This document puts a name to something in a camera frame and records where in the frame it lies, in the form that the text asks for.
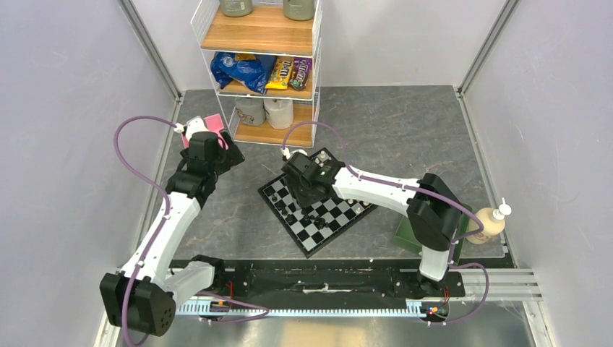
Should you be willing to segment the black white chess board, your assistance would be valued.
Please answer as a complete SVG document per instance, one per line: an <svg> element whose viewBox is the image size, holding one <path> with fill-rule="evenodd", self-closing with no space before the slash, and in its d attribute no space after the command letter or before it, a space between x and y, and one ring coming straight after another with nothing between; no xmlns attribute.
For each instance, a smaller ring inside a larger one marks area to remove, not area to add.
<svg viewBox="0 0 613 347"><path fill-rule="evenodd" d="M263 187L276 181L281 181L286 186L284 177L285 174L283 173L264 184L257 190L258 193ZM284 228L279 218L276 217L293 242L307 258L316 254L321 248L377 209L376 205L364 206L361 202L348 202L338 198L329 198L321 202L326 206L325 209L328 211L326 217L330 219L329 222L326 223L326 220L321 218L316 219L312 225L299 231L297 234Z"/></svg>

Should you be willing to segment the white wire wooden shelf rack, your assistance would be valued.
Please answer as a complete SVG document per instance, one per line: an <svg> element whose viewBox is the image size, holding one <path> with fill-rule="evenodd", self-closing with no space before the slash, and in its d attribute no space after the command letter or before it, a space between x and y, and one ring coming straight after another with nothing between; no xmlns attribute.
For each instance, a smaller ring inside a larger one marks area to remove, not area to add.
<svg viewBox="0 0 613 347"><path fill-rule="evenodd" d="M295 122L314 122L320 114L320 64L322 5L314 3L314 17L307 21L295 21L283 13L282 1L253 1L253 10L243 17L228 17L222 13L218 1L200 1L190 20L196 42L199 44L205 65L218 51L253 53L267 56L309 58L313 66L304 90L292 88L271 90L260 95L238 82L221 87L212 80L220 114L230 134L237 142L266 145L286 143L294 147L313 147L317 127L303 125L287 133L273 129L268 123L248 126L240 121L235 109L235 99L264 98L292 100Z"/></svg>

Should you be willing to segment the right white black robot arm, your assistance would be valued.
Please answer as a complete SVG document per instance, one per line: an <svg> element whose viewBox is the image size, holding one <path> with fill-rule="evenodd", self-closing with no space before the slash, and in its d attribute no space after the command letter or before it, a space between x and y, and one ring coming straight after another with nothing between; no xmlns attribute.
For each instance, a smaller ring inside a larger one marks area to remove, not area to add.
<svg viewBox="0 0 613 347"><path fill-rule="evenodd" d="M421 244L419 290L434 296L446 286L453 237L465 207L440 177L400 179L360 171L326 156L310 158L303 150L282 150L282 171L301 207L327 198L358 200L385 207L408 219Z"/></svg>

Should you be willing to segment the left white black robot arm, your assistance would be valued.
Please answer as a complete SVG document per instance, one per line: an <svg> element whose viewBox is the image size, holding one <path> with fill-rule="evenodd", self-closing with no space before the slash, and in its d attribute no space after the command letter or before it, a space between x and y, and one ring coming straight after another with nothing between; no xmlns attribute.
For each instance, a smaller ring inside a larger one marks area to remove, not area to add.
<svg viewBox="0 0 613 347"><path fill-rule="evenodd" d="M195 132L167 181L163 204L137 251L116 274L106 273L100 293L113 326L144 334L164 335L176 309L196 293L222 293L227 277L223 261L194 257L178 274L167 276L187 228L214 192L218 177L244 162L226 130Z"/></svg>

